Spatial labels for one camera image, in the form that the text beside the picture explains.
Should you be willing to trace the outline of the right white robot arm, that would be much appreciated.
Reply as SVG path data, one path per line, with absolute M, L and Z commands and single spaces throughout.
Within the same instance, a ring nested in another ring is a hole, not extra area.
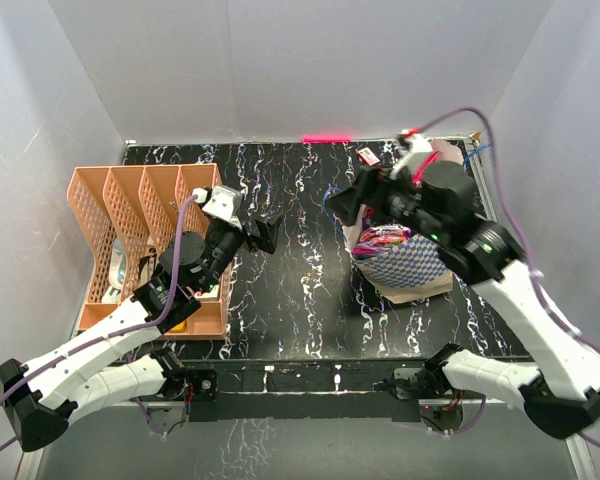
M 361 207 L 373 220 L 394 221 L 433 241 L 442 263 L 505 321 L 531 355 L 530 364 L 498 361 L 447 344 L 397 388 L 440 397 L 471 391 L 524 411 L 555 439 L 566 439 L 600 418 L 600 354 L 561 329 L 559 312 L 542 295 L 526 254 L 502 225 L 474 208 L 478 188 L 461 165 L 441 161 L 418 183 L 406 167 L 365 167 L 326 205 L 346 226 Z

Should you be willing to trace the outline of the blue checkered paper bag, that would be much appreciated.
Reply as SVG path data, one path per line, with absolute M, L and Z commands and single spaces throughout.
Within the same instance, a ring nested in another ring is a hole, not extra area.
M 440 152 L 433 163 L 450 161 L 463 166 L 464 158 L 459 147 L 443 139 L 429 140 L 432 147 Z M 325 212 L 336 215 L 327 208 L 326 201 L 336 193 L 326 196 Z M 438 258 L 437 247 L 432 240 L 411 230 L 411 237 L 405 243 L 394 246 L 389 252 L 366 260 L 356 260 L 351 251 L 361 232 L 375 227 L 370 222 L 372 210 L 362 205 L 356 223 L 342 226 L 345 249 L 350 255 L 352 266 L 387 300 L 401 304 L 449 292 L 453 287 L 452 273 Z

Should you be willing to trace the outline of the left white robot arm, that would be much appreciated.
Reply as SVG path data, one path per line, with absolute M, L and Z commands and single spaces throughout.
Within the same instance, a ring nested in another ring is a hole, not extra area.
M 118 402 L 194 398 L 203 380 L 188 373 L 172 350 L 157 349 L 130 363 L 124 358 L 199 310 L 196 293 L 219 284 L 240 248 L 274 253 L 280 223 L 280 217 L 258 219 L 258 232 L 250 234 L 214 218 L 204 235 L 176 233 L 152 278 L 112 313 L 46 355 L 0 365 L 1 404 L 21 449 L 39 450 L 78 420 Z

